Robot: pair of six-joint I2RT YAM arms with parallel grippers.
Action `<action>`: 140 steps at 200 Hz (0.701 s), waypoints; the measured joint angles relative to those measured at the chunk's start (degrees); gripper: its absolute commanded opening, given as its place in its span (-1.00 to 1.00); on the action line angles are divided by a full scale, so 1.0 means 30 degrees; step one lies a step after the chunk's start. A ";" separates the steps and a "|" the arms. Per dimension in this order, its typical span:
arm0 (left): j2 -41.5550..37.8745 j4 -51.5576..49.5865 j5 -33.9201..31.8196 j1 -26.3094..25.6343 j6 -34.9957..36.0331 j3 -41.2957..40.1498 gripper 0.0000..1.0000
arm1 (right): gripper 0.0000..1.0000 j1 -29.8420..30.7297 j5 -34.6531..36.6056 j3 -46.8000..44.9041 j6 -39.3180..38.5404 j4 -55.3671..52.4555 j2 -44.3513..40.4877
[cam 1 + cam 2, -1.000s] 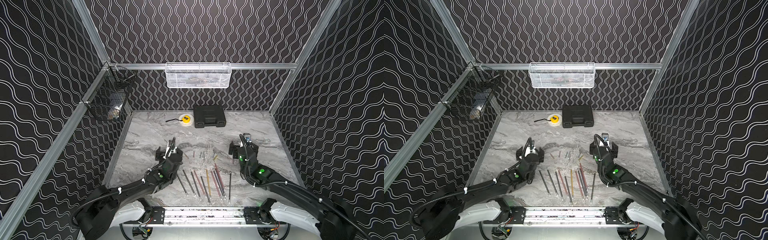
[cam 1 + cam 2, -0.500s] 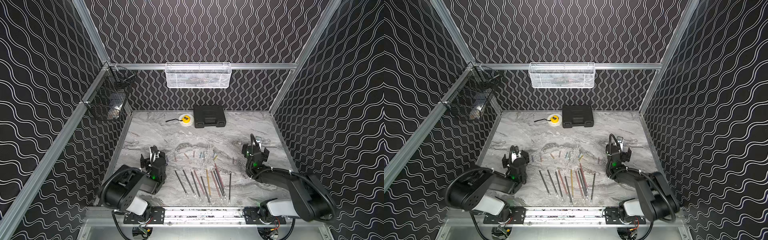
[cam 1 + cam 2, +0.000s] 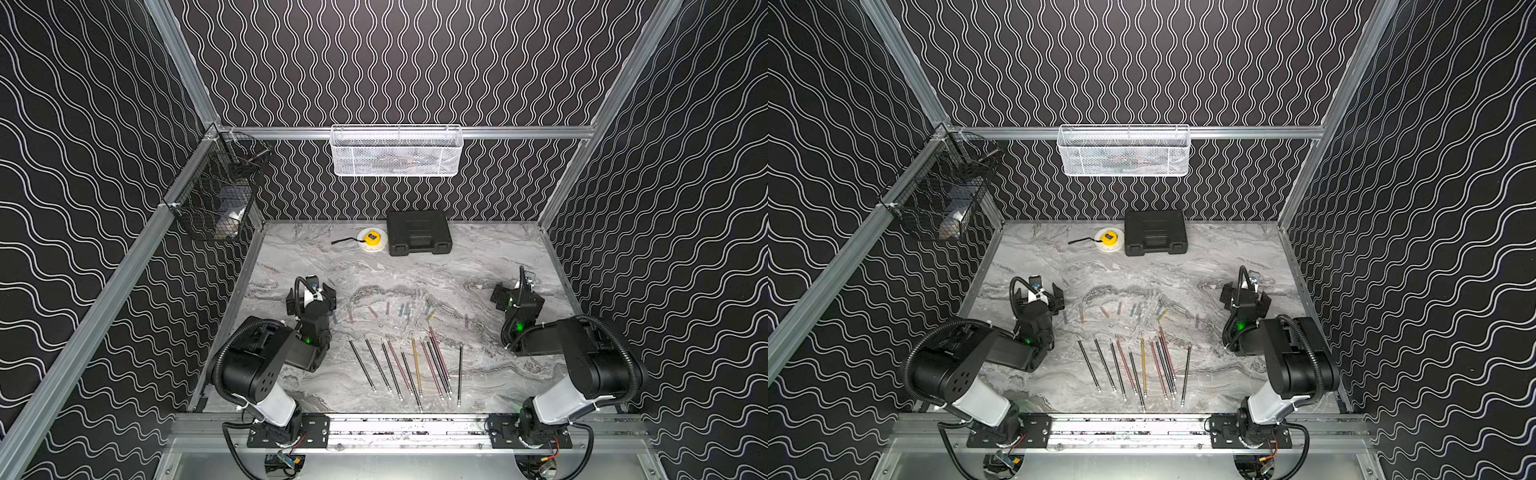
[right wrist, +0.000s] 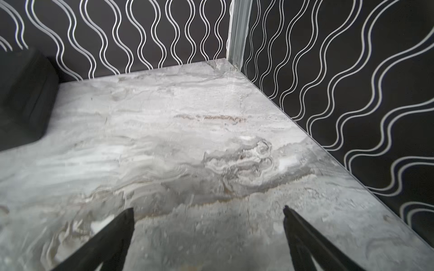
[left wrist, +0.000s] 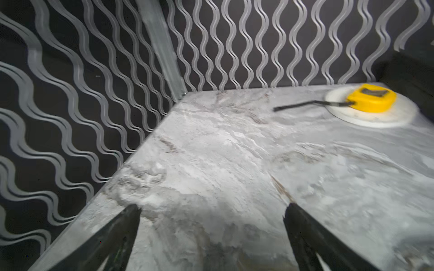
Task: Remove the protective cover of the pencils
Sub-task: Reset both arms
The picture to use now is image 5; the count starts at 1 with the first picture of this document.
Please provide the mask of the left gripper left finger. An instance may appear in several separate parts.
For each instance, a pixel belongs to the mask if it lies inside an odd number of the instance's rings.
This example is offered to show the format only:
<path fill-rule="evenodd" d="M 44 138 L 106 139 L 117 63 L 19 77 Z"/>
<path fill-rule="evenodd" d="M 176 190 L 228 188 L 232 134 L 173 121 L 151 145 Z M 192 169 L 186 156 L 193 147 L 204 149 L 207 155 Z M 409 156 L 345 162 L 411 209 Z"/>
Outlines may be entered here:
<path fill-rule="evenodd" d="M 137 237 L 142 209 L 128 205 L 52 271 L 125 271 Z"/>

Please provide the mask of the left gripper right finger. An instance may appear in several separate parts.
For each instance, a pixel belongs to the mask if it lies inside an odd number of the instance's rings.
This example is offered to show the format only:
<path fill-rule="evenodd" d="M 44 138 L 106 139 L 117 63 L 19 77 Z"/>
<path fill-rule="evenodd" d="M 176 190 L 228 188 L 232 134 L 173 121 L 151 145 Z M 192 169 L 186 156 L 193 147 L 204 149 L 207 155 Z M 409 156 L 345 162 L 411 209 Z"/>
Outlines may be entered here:
<path fill-rule="evenodd" d="M 321 258 L 332 271 L 377 271 L 377 267 L 354 252 L 296 203 L 283 218 L 298 268 L 322 271 Z"/>

